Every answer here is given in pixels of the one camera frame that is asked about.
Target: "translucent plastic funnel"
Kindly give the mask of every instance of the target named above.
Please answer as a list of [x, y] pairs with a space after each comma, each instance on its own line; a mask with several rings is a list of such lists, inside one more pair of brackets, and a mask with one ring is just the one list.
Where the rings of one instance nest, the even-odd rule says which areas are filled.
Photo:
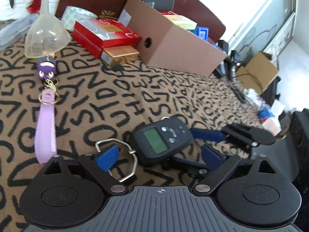
[[31, 26], [25, 40], [25, 56], [37, 58], [63, 49], [71, 36], [62, 22], [49, 13], [49, 0], [42, 0], [40, 16]]

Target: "silver metal handle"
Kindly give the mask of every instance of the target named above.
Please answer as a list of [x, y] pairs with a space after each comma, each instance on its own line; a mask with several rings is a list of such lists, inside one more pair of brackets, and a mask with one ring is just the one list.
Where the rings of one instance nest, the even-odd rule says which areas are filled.
[[99, 148], [99, 146], [98, 146], [99, 144], [101, 144], [101, 143], [107, 143], [107, 142], [111, 142], [111, 141], [115, 141], [115, 142], [117, 142], [117, 143], [119, 143], [119, 144], [125, 145], [125, 146], [129, 149], [129, 154], [131, 154], [131, 155], [133, 156], [133, 158], [134, 158], [134, 163], [133, 163], [133, 167], [132, 167], [131, 173], [119, 180], [119, 182], [123, 182], [123, 181], [129, 179], [131, 176], [133, 176], [133, 175], [135, 174], [135, 172], [136, 172], [137, 163], [138, 163], [137, 157], [136, 157], [136, 155], [135, 155], [135, 152], [136, 152], [136, 151], [133, 150], [133, 149], [131, 148], [131, 146], [130, 146], [128, 143], [126, 143], [126, 142], [123, 142], [123, 141], [118, 140], [118, 139], [116, 139], [116, 138], [108, 138], [108, 139], [99, 140], [99, 141], [97, 141], [97, 142], [95, 143], [95, 148], [96, 148], [96, 150], [98, 151], [98, 153], [101, 152], [101, 150], [100, 150], [100, 148]]

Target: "purple ninja figurine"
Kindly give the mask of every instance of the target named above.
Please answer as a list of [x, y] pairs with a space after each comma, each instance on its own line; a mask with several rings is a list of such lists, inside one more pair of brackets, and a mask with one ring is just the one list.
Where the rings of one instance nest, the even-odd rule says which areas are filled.
[[41, 57], [37, 63], [39, 79], [54, 78], [56, 72], [56, 60], [51, 55]]

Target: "clear plastic container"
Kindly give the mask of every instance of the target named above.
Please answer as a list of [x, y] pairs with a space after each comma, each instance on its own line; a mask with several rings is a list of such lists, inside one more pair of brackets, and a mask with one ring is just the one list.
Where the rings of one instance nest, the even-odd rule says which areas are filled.
[[0, 51], [15, 43], [19, 38], [26, 35], [31, 25], [39, 17], [38, 14], [30, 14], [18, 19], [0, 30]]
[[25, 40], [25, 56], [38, 58], [63, 49], [71, 36], [62, 22], [48, 10], [49, 0], [42, 0], [40, 16], [31, 26]]

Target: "gray ribbed plate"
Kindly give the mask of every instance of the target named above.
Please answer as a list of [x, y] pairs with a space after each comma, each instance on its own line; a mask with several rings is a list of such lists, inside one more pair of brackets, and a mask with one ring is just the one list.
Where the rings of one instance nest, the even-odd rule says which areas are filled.
[[[30, 225], [25, 232], [55, 232]], [[218, 210], [209, 197], [197, 197], [185, 186], [134, 187], [125, 196], [111, 197], [103, 211], [90, 221], [65, 232], [253, 232]], [[265, 230], [296, 232], [296, 227]]]

